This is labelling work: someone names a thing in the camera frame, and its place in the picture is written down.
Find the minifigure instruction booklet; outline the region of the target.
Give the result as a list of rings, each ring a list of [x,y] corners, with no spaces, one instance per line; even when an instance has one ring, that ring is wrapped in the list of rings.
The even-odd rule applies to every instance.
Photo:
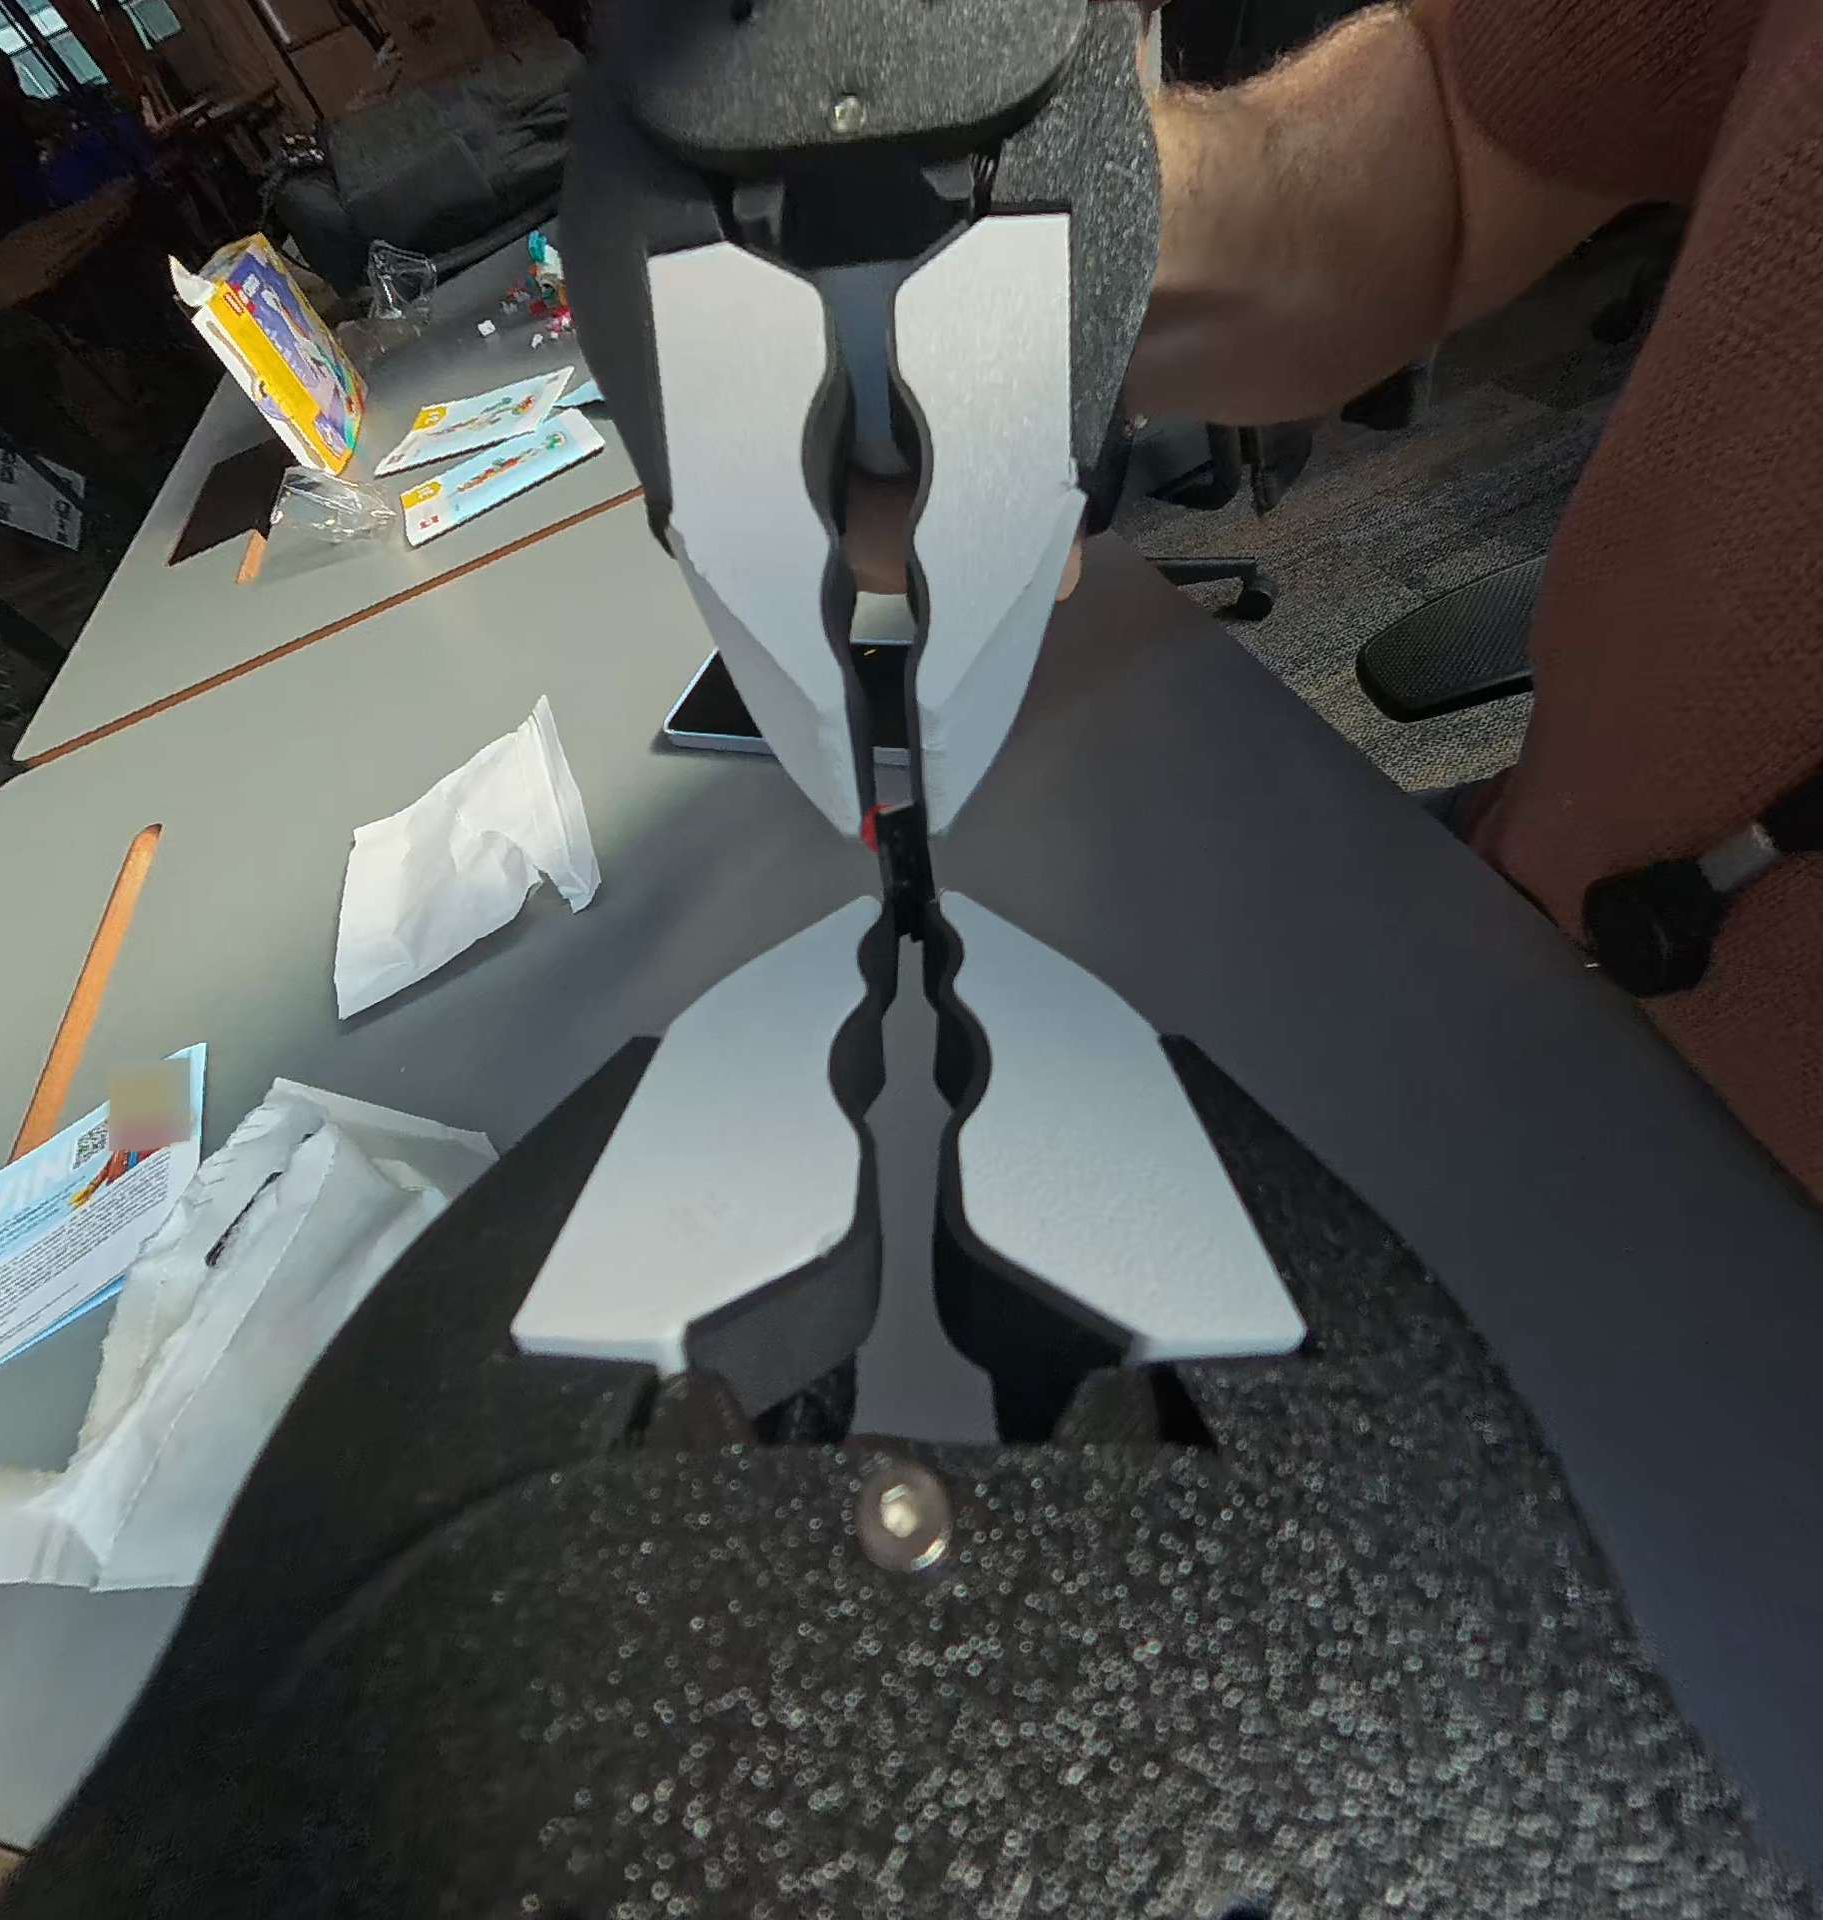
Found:
[[[184,1048],[190,1135],[127,1161],[99,1105],[0,1169],[0,1366],[124,1285],[200,1163],[206,1048]]]

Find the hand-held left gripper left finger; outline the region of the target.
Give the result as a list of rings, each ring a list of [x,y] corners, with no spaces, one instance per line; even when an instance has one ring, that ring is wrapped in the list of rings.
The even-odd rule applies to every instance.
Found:
[[[876,1322],[867,1107],[891,924],[858,898],[717,981],[665,1036],[515,1313],[520,1350],[706,1372],[763,1416]]]

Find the small black lego assembly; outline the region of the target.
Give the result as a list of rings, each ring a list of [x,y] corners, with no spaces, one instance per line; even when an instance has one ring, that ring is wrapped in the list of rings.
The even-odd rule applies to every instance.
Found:
[[[876,853],[884,904],[896,936],[921,945],[937,899],[924,804],[886,809]]]

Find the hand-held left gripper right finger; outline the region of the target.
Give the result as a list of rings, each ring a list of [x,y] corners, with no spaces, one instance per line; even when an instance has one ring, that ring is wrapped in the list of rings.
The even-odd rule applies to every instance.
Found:
[[[1103,1370],[1296,1353],[1289,1299],[1157,1032],[966,895],[926,921],[938,1151],[930,1285],[999,1411]]]

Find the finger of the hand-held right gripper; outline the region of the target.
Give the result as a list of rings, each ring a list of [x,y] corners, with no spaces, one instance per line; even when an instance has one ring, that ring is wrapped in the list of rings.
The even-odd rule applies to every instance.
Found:
[[[830,486],[850,379],[818,288],[739,246],[649,262],[671,550],[763,741],[855,838],[851,575]]]
[[[924,444],[921,792],[948,834],[1016,722],[1086,509],[1068,213],[987,217],[926,258],[894,298],[894,374]]]

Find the person's right hand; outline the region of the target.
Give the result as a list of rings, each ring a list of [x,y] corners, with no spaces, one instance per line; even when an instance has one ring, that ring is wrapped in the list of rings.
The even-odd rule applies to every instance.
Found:
[[[911,523],[917,480],[846,470],[843,556],[851,586],[876,597],[907,593]]]

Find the white printed paper sheet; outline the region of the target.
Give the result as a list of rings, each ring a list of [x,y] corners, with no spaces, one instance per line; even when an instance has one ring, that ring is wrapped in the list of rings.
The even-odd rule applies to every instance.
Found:
[[[0,525],[62,551],[82,550],[82,474],[59,468],[60,484],[45,478],[27,457],[0,444]]]

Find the clear plastic bag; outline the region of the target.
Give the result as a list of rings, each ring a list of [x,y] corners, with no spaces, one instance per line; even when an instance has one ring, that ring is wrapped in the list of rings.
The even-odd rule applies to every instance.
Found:
[[[312,468],[288,468],[271,505],[270,542],[342,547],[386,538],[399,506],[369,486]]]
[[[433,320],[437,263],[394,242],[371,240],[367,250],[367,310],[341,329],[357,364],[386,357],[423,337]]]

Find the small yellow white lego box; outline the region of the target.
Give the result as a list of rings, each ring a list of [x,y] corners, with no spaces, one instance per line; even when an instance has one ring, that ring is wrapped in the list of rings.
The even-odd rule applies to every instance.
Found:
[[[301,468],[345,474],[367,387],[299,275],[264,236],[219,248],[198,271],[169,262],[190,323]]]

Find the pile of loose lego bricks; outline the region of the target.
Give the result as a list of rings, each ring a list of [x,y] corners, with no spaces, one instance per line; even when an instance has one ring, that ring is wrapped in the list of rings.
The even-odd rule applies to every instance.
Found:
[[[479,267],[469,333],[482,343],[539,350],[573,336],[562,257],[552,236],[531,229]]]

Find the black duffel bag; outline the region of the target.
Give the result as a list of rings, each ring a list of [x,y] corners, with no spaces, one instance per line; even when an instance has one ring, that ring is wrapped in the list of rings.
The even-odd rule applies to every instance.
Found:
[[[367,290],[371,246],[463,271],[556,217],[580,70],[566,45],[536,45],[345,113],[320,157],[279,162],[276,229],[342,298]]]

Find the white smartphone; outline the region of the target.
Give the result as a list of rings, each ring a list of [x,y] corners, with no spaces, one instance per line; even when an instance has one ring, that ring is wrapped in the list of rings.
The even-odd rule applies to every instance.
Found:
[[[850,662],[867,708],[867,736],[880,767],[911,763],[905,662],[912,638],[916,619],[907,597],[858,593]],[[682,751],[771,754],[719,655],[709,655],[685,683],[661,722],[661,741]]]

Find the flat empty white paper bag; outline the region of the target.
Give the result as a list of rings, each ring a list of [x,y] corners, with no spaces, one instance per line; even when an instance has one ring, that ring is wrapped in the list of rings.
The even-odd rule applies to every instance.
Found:
[[[586,804],[548,699],[423,800],[354,830],[332,960],[341,1022],[512,924],[544,878],[573,910],[599,891]]]

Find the black office chair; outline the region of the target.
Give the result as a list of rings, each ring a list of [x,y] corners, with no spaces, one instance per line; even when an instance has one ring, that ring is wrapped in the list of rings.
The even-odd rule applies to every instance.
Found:
[[[1380,379],[1351,399],[1337,420],[1380,436],[1415,426],[1429,399],[1438,350]],[[1289,420],[1267,428],[1225,428],[1217,422],[1139,422],[1130,455],[1122,505],[1157,501],[1181,513],[1214,515],[1247,489],[1255,515],[1273,513],[1300,480],[1312,459],[1316,420]],[[1156,556],[1157,572],[1180,586],[1225,586],[1230,598],[1218,617],[1260,623],[1276,592],[1258,561],[1231,556]]]

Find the full white paper bag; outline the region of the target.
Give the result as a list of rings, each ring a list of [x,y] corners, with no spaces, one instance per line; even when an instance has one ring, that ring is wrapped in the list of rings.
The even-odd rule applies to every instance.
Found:
[[[72,1462],[0,1467],[0,1585],[192,1589],[312,1366],[493,1161],[276,1078],[132,1260]]]

